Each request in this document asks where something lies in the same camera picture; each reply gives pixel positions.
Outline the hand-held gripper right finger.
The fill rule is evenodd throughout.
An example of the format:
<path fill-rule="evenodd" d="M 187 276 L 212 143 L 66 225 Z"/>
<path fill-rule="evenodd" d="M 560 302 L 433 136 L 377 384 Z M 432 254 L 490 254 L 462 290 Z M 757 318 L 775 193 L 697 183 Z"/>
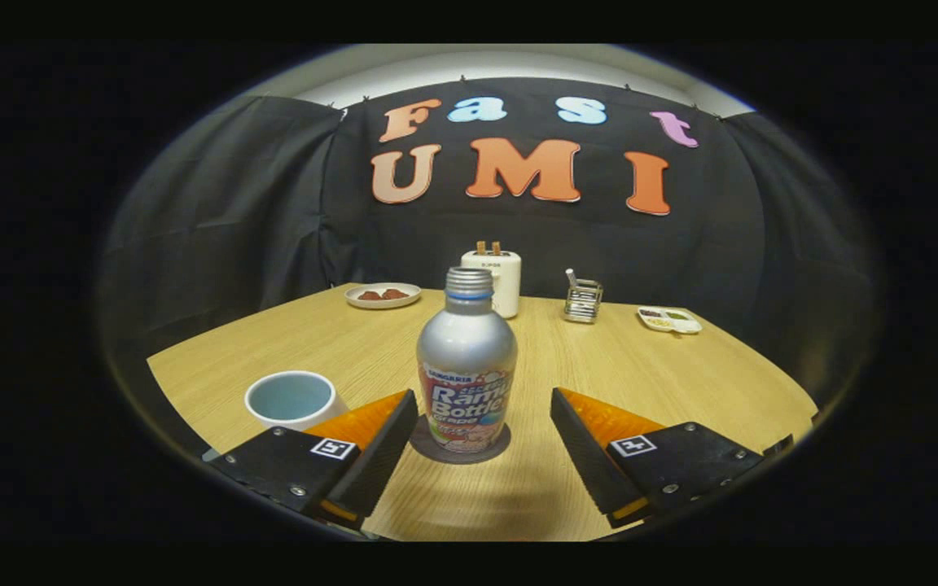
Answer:
<path fill-rule="evenodd" d="M 765 459 L 698 422 L 663 426 L 567 388 L 552 391 L 550 416 L 614 529 L 711 496 Z"/>

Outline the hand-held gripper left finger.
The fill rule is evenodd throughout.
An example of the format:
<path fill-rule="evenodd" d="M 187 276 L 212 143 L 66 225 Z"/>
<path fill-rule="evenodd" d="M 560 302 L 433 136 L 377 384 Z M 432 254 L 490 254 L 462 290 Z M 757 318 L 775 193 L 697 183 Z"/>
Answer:
<path fill-rule="evenodd" d="M 306 431 L 271 427 L 206 463 L 272 503 L 357 530 L 375 512 L 418 418 L 407 389 Z"/>

